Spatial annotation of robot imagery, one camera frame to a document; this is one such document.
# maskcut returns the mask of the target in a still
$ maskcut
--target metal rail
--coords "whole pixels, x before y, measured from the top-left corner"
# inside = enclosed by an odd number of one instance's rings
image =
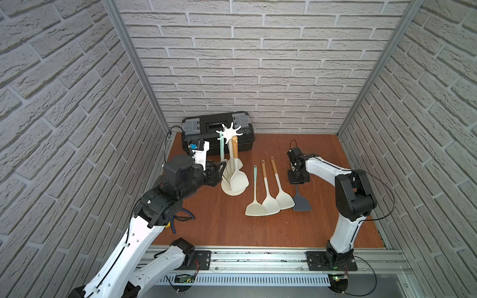
[[[154,259],[154,254],[169,246],[152,245],[146,251],[141,263]],[[309,271],[305,252],[324,251],[317,248],[273,248],[273,247],[216,247],[196,246],[196,250],[210,250],[210,273],[267,273],[267,274],[340,274],[340,271]],[[355,256],[365,259],[376,274],[412,274],[406,259],[400,250],[356,249]],[[373,272],[366,263],[356,259],[358,271]]]

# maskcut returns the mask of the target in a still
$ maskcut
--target wooden floor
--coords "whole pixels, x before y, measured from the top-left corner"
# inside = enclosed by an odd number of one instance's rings
[[[180,134],[177,134],[169,155],[183,154]],[[333,235],[338,220],[335,205],[334,187],[321,178],[311,175],[312,180],[299,186],[300,194],[307,198],[313,208],[310,212],[282,210],[271,216],[251,217],[245,215],[246,206],[253,200],[253,166],[258,167],[257,200],[265,198],[265,186],[260,170],[260,160],[264,159],[269,177],[270,193],[278,193],[270,156],[274,156],[282,188],[291,196],[295,186],[288,183],[289,160],[286,152],[290,141],[295,139],[305,154],[315,153],[327,161],[349,167],[338,138],[323,134],[256,134],[253,149],[239,152],[238,157],[244,166],[250,185],[238,196],[226,195],[220,185],[203,186],[184,202],[184,208],[191,211],[195,220],[174,221],[176,234],[171,229],[164,230],[153,242],[156,245],[169,245],[173,240],[183,237],[193,245],[215,246],[260,246],[260,247],[325,247]],[[219,161],[219,156],[207,159]],[[372,221],[364,222],[355,241],[357,248],[382,248],[383,242]]]

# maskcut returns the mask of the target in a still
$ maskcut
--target spatula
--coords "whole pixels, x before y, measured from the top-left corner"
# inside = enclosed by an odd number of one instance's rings
[[[249,185],[249,179],[244,172],[239,171],[239,142],[237,136],[232,137],[232,146],[234,152],[234,174],[230,177],[230,188],[233,192],[237,192],[241,189],[244,189]]]
[[[275,158],[270,156],[271,166],[273,168],[273,172],[275,173],[275,179],[277,180],[278,184],[278,195],[275,197],[278,204],[280,205],[280,210],[292,208],[295,206],[295,202],[291,198],[291,195],[287,194],[283,191],[280,184],[280,178],[278,177],[277,165],[275,164]]]
[[[295,184],[295,187],[297,189],[296,195],[293,197],[293,200],[295,201],[295,206],[293,206],[293,211],[311,211],[311,205],[308,202],[308,200],[300,195],[298,192],[298,184]]]
[[[267,192],[267,196],[265,197],[265,200],[263,200],[262,205],[265,207],[265,215],[272,215],[280,212],[280,205],[278,204],[277,200],[270,195],[265,161],[261,160],[260,163],[262,164],[263,182],[265,183],[265,191]]]
[[[248,216],[264,216],[265,207],[257,202],[257,166],[253,166],[253,202],[245,209],[245,215]]]
[[[228,159],[228,162],[227,162],[227,167],[225,168],[224,171],[226,171],[228,173],[228,177],[230,177],[234,174],[234,170],[235,170],[235,167],[234,167],[234,151],[233,151],[233,146],[232,146],[232,139],[229,140],[227,145],[228,145],[229,159]],[[238,169],[240,170],[243,167],[243,163],[240,160],[240,158],[237,158],[237,163],[238,163]]]
[[[224,160],[227,160],[227,159],[224,158],[224,138],[221,136],[221,139],[220,139],[220,161],[224,161]],[[240,195],[241,193],[243,193],[245,191],[245,188],[240,190],[240,191],[236,191],[236,192],[232,191],[232,188],[230,188],[230,183],[228,181],[229,179],[230,179],[230,174],[227,171],[227,167],[225,167],[224,173],[222,174],[222,182],[220,183],[220,186],[222,187],[222,190],[224,191],[224,193],[226,193],[227,195],[236,196],[236,195]]]

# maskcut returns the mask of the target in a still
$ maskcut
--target white spatula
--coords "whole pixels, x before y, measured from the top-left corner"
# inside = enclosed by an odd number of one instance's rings
[[[265,161],[262,160],[260,163],[262,164],[263,182],[265,183],[265,191],[267,192],[267,196],[265,197],[265,200],[263,200],[262,205],[265,207],[265,215],[272,215],[280,212],[280,205],[278,204],[277,200],[270,195]]]
[[[270,161],[271,166],[273,168],[273,172],[275,173],[275,179],[277,179],[278,195],[275,197],[275,199],[280,205],[280,210],[292,208],[293,206],[295,206],[295,201],[293,200],[291,195],[284,192],[281,188],[280,178],[278,178],[277,165],[275,164],[275,158],[273,158],[273,156],[270,156]]]
[[[253,202],[250,203],[245,209],[245,215],[247,216],[264,216],[265,207],[257,202],[257,166],[253,166]]]
[[[229,140],[229,142],[227,143],[228,145],[228,152],[229,152],[229,159],[228,159],[228,162],[227,162],[227,167],[225,168],[225,171],[227,172],[228,174],[228,177],[232,176],[234,174],[234,171],[235,171],[235,167],[234,167],[234,151],[233,151],[233,146],[232,146],[232,139]],[[240,170],[242,167],[243,167],[243,163],[242,161],[240,160],[240,158],[237,158],[237,164],[238,164],[238,169]]]
[[[224,158],[224,138],[222,137],[222,135],[220,137],[221,137],[220,138],[220,161],[224,161],[224,160],[226,161],[227,159]],[[228,182],[229,179],[230,179],[230,174],[227,171],[227,167],[225,167],[224,172],[222,174],[222,182],[220,183],[220,186],[222,187],[222,190],[224,191],[224,193],[226,193],[227,195],[236,196],[236,195],[240,195],[241,193],[245,191],[245,188],[236,192],[232,191],[232,188],[230,187],[230,183]]]
[[[234,174],[230,177],[229,182],[232,191],[237,192],[249,185],[249,179],[244,172],[239,171],[239,141],[236,135],[232,137],[232,146],[234,152]]]

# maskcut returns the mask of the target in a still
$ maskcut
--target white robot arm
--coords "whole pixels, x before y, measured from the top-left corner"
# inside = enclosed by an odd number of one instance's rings
[[[141,297],[167,273],[191,265],[195,248],[180,238],[151,263],[136,267],[153,240],[181,210],[183,201],[200,187],[216,186],[221,181],[225,162],[205,160],[208,142],[192,145],[194,158],[178,155],[164,164],[163,180],[141,196],[128,230],[103,267],[87,285],[73,289],[68,298]]]
[[[225,162],[205,161],[208,144],[197,143],[195,149],[203,151],[196,152],[195,159],[179,155],[164,164],[163,181],[137,202],[128,230],[104,266],[68,298],[139,298],[170,271],[192,263],[195,248],[180,238],[151,263],[136,267],[152,241],[181,210],[182,202],[201,186],[216,186],[221,180]],[[304,155],[299,148],[287,155],[292,164],[290,183],[309,182],[314,174],[335,186],[340,217],[322,263],[336,269],[353,257],[358,230],[377,205],[366,173],[339,167],[314,154]]]
[[[353,257],[358,231],[377,206],[368,177],[362,170],[342,168],[315,154],[304,155],[299,148],[290,149],[287,155],[292,166],[288,171],[291,184],[309,182],[310,174],[314,174],[335,187],[340,215],[322,263],[331,269],[339,267]]]

